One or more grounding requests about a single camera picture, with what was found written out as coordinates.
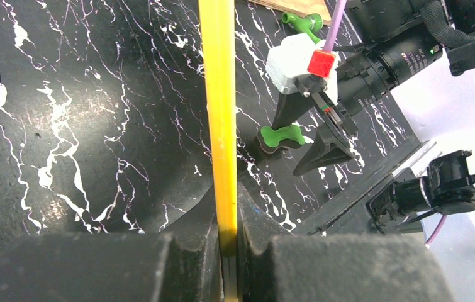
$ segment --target red connector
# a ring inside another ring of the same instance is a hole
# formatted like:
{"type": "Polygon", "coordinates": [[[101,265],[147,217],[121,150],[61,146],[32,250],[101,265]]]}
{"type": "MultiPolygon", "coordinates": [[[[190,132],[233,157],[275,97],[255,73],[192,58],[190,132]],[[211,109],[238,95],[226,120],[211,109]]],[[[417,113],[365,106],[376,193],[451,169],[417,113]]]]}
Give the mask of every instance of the red connector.
{"type": "Polygon", "coordinates": [[[319,77],[328,77],[335,62],[335,55],[331,52],[315,50],[311,56],[308,72],[319,77]]]}

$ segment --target wooden board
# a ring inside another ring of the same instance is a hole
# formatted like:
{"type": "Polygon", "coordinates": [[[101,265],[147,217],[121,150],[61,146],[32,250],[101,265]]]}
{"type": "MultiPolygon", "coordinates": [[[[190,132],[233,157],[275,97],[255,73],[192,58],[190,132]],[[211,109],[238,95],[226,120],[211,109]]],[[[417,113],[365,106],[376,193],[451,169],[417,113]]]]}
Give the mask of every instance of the wooden board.
{"type": "Polygon", "coordinates": [[[332,17],[324,0],[249,0],[277,11],[289,12],[300,17],[318,13],[324,20],[324,25],[330,25],[332,17]]]}

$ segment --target yellow pole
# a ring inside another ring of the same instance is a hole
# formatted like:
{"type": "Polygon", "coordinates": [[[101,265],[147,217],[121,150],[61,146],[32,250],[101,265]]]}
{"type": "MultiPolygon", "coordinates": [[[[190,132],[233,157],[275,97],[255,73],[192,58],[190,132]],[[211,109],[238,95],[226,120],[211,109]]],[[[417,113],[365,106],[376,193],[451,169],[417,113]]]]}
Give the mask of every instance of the yellow pole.
{"type": "Polygon", "coordinates": [[[199,0],[225,301],[237,299],[234,0],[199,0]]]}

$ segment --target table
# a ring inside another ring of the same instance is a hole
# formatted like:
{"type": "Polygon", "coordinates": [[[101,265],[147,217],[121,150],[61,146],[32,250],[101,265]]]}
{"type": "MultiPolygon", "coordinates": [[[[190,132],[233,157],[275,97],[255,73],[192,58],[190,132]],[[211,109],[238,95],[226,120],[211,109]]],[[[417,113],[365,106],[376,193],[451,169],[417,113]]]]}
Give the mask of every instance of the table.
{"type": "MultiPolygon", "coordinates": [[[[307,147],[265,159],[267,53],[294,32],[273,10],[235,12],[239,179],[292,230],[413,131],[387,97],[354,118],[355,160],[293,177],[307,147]]],[[[338,42],[358,42],[345,21],[338,42]]],[[[196,0],[0,0],[0,251],[25,234],[158,232],[191,209],[213,183],[202,58],[196,0]]],[[[320,122],[298,121],[309,138],[320,122]]]]}

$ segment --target purple cable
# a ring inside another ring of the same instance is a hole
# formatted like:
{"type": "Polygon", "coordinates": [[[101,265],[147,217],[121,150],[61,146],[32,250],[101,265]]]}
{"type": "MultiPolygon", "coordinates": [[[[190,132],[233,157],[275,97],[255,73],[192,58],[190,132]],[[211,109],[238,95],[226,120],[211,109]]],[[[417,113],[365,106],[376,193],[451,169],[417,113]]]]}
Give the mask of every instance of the purple cable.
{"type": "Polygon", "coordinates": [[[333,50],[333,44],[335,43],[346,5],[347,0],[338,0],[337,4],[335,5],[335,9],[333,9],[332,24],[330,24],[330,29],[328,30],[328,35],[326,36],[326,42],[322,48],[324,52],[332,52],[333,50]]]}
{"type": "Polygon", "coordinates": [[[428,240],[426,240],[424,245],[426,245],[428,247],[433,242],[433,240],[435,239],[435,237],[437,237],[437,234],[439,233],[439,231],[441,230],[441,228],[445,224],[446,219],[447,219],[447,217],[445,215],[441,216],[441,219],[437,223],[437,226],[435,227],[435,230],[433,230],[433,233],[430,235],[428,240]]]}

